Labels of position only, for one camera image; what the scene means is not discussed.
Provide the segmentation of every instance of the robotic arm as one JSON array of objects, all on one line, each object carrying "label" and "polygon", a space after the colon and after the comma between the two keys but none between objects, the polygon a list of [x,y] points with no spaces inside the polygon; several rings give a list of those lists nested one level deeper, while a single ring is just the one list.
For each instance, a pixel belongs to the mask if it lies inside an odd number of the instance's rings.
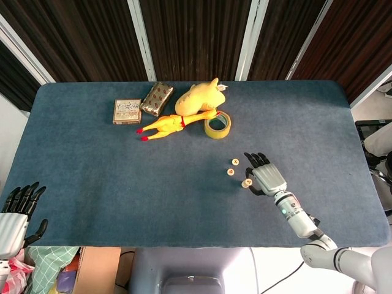
[{"label": "robotic arm", "polygon": [[46,189],[41,187],[34,193],[38,186],[39,183],[36,182],[22,189],[14,189],[7,197],[0,213],[0,292],[10,273],[9,259],[16,256],[21,248],[26,248],[39,240],[47,229],[48,220],[44,219],[38,231],[25,238],[32,213]]},{"label": "robotic arm", "polygon": [[310,239],[301,248],[304,262],[313,268],[335,270],[352,277],[378,294],[390,293],[392,270],[383,266],[385,258],[392,258],[392,248],[379,249],[371,258],[349,248],[337,248],[334,241],[317,227],[318,220],[307,214],[298,199],[286,191],[287,183],[279,170],[262,153],[244,153],[253,168],[246,169],[246,177],[252,175],[261,187],[250,186],[255,195],[274,197],[274,202],[288,224],[300,238]]}]

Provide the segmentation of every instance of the green patterned cloth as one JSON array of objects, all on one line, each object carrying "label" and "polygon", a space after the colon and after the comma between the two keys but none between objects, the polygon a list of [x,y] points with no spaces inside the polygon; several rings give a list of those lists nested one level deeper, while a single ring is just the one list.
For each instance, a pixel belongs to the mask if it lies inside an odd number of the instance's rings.
[{"label": "green patterned cloth", "polygon": [[35,265],[26,294],[47,294],[63,267],[68,265],[79,247],[28,247],[25,262]]}]

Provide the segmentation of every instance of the dark brown curtain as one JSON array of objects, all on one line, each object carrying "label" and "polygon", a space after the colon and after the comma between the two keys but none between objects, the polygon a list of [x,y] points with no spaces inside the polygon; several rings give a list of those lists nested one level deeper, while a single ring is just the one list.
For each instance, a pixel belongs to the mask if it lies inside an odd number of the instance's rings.
[{"label": "dark brown curtain", "polygon": [[38,81],[0,42],[0,93],[20,110],[30,111],[39,87]]},{"label": "dark brown curtain", "polygon": [[325,0],[269,1],[248,80],[284,80]]},{"label": "dark brown curtain", "polygon": [[147,80],[126,0],[0,0],[56,81]]},{"label": "dark brown curtain", "polygon": [[335,80],[349,102],[392,64],[392,2],[334,1],[294,79]]},{"label": "dark brown curtain", "polygon": [[140,5],[158,80],[234,80],[250,0]]}]

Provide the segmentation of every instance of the tape roll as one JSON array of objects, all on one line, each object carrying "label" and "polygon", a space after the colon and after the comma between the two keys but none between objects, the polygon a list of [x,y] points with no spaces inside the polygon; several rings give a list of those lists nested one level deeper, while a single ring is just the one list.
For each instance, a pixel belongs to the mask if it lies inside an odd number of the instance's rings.
[{"label": "tape roll", "polygon": [[[216,120],[221,121],[225,127],[221,130],[214,130],[210,126],[210,123]],[[217,115],[215,118],[204,120],[204,131],[206,132],[207,136],[209,136],[212,139],[223,139],[224,137],[226,137],[230,132],[231,126],[232,126],[232,121],[229,115],[222,111],[220,111],[219,115]]]}]

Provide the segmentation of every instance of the blue felt tablecloth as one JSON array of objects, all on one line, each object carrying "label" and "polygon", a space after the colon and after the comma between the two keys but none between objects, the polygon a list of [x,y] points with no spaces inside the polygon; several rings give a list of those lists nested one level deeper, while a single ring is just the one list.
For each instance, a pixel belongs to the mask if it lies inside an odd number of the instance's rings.
[{"label": "blue felt tablecloth", "polygon": [[[164,114],[192,82],[176,90]],[[203,122],[142,142],[141,125],[112,124],[115,99],[144,98],[149,82],[53,83],[39,89],[4,189],[47,186],[29,232],[37,245],[300,246],[272,198],[241,187],[243,152],[264,152],[304,209],[338,246],[379,246],[386,218],[343,90],[332,81],[224,83],[232,119],[223,140]],[[239,158],[235,176],[226,169]]]}]

